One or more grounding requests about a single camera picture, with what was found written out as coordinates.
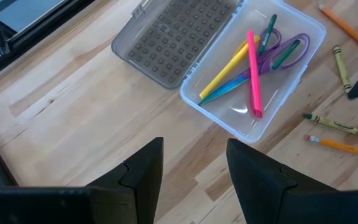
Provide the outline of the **black aluminium frame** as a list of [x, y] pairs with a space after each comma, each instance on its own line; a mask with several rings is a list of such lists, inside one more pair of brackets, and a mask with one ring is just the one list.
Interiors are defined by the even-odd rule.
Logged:
[[[0, 71], [46, 38], [95, 0], [63, 0], [8, 40], [11, 52], [0, 58]], [[0, 156], [0, 187], [17, 186]]]

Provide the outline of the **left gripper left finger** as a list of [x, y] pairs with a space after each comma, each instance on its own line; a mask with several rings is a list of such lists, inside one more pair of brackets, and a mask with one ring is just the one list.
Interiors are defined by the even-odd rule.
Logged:
[[88, 184], [95, 224], [154, 224], [163, 173], [163, 138], [156, 137]]

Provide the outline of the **olive crayon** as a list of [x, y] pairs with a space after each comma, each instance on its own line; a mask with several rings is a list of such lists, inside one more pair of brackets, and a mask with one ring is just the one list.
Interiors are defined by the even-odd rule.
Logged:
[[350, 90], [352, 89], [352, 85], [350, 83], [348, 74], [347, 74], [347, 69], [343, 60], [343, 56], [342, 56], [342, 49], [339, 45], [335, 45], [333, 47], [333, 54], [336, 60], [336, 65], [337, 68], [339, 70], [339, 76], [340, 79], [342, 81], [343, 84], [343, 89], [345, 94], [348, 94], [350, 92]]
[[346, 126], [345, 124], [341, 124], [341, 123], [338, 123], [338, 122], [335, 122], [335, 121], [332, 121], [332, 120], [317, 116], [315, 114], [306, 114], [306, 113], [304, 113], [303, 117], [305, 119], [310, 120], [310, 121], [314, 121], [314, 122], [317, 122], [319, 124], [323, 124], [325, 126], [329, 126], [331, 128], [338, 129], [338, 130], [341, 130], [341, 131], [345, 131], [347, 133], [350, 133], [350, 134], [358, 136], [358, 128]]

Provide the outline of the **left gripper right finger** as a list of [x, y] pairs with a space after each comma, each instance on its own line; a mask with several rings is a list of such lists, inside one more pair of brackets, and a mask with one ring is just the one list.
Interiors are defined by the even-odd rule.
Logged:
[[277, 224], [284, 195], [291, 190], [336, 191], [237, 139], [227, 140], [226, 158], [247, 224]]

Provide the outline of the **dark green crayon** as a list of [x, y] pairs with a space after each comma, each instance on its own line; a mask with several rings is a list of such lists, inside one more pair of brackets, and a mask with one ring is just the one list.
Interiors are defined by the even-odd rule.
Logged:
[[267, 30], [266, 30], [266, 33], [264, 35], [264, 38], [262, 39], [262, 43], [259, 47], [259, 50], [258, 50], [258, 54], [259, 55], [262, 55], [264, 52], [265, 52], [265, 48], [269, 42], [269, 38], [270, 38], [270, 35], [273, 31], [273, 28], [274, 28], [274, 25], [275, 25], [275, 22], [277, 20], [277, 15], [276, 14], [273, 14], [270, 18], [270, 22], [268, 24], [268, 27], [267, 27]]
[[287, 49], [282, 53], [282, 55], [273, 63], [272, 69], [278, 69], [281, 64], [290, 56], [290, 54], [298, 47], [300, 40], [294, 41]]

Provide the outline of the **clear box with grey lid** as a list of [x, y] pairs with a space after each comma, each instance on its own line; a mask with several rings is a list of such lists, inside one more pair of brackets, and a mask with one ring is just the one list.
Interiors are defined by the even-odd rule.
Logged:
[[[263, 117], [252, 113], [250, 78], [199, 106], [199, 94], [247, 40], [249, 30], [254, 33], [258, 53], [273, 14], [277, 15], [274, 28], [281, 33], [282, 42], [305, 33], [310, 37], [310, 46], [296, 65], [259, 74]], [[326, 29], [320, 22], [284, 0], [143, 0], [111, 48], [165, 88], [178, 88], [187, 104], [235, 137], [254, 143], [298, 85], [325, 36]], [[215, 89], [247, 69], [248, 54]]]

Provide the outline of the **orange pencil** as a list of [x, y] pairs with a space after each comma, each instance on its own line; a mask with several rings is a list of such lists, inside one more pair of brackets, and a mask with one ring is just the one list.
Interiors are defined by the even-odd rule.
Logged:
[[305, 135], [304, 139], [305, 139], [305, 141], [314, 142], [314, 143], [320, 144], [322, 146], [331, 147], [331, 148], [334, 148], [334, 149], [337, 149], [340, 151], [350, 152], [350, 153], [358, 155], [358, 147], [349, 146], [346, 144], [338, 143], [336, 141], [332, 141], [332, 140], [328, 140], [328, 139], [321, 139], [316, 136], [310, 136], [310, 135]]
[[317, 8], [358, 44], [358, 32], [326, 7], [323, 0], [318, 0]]

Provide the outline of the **purple scissors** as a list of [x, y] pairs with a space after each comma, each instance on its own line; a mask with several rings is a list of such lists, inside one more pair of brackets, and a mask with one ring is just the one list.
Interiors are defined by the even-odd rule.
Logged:
[[[281, 33], [273, 28], [272, 35], [276, 37], [276, 41], [273, 45], [269, 48], [265, 49], [265, 52], [262, 55], [257, 54], [257, 65], [259, 69], [259, 74], [263, 75], [268, 72], [272, 71], [279, 71], [279, 70], [286, 70], [294, 65], [296, 65], [299, 61], [303, 59], [306, 55], [309, 46], [310, 46], [310, 37], [305, 33], [300, 33], [292, 38], [288, 39], [287, 41], [282, 42], [282, 35]], [[296, 40], [300, 40], [300, 43], [303, 42], [303, 50], [299, 54], [299, 56], [294, 59], [292, 62], [284, 64], [282, 63], [281, 66], [273, 70], [272, 65], [273, 63], [286, 51], [286, 49]], [[198, 105], [202, 106], [211, 101], [214, 101], [221, 96], [229, 93], [230, 91], [234, 90], [235, 88], [241, 86], [250, 78], [250, 69], [244, 70], [243, 72], [239, 73], [236, 77], [230, 79], [226, 83], [222, 84], [219, 88], [213, 90], [205, 99], [201, 100]]]

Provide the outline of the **pink highlighter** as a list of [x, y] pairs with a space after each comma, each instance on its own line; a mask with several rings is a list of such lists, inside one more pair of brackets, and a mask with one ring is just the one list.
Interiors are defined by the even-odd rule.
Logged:
[[250, 65], [250, 104], [255, 117], [262, 118], [262, 100], [260, 95], [259, 69], [257, 65], [257, 54], [255, 48], [255, 38], [252, 30], [247, 32], [249, 45], [249, 65]]

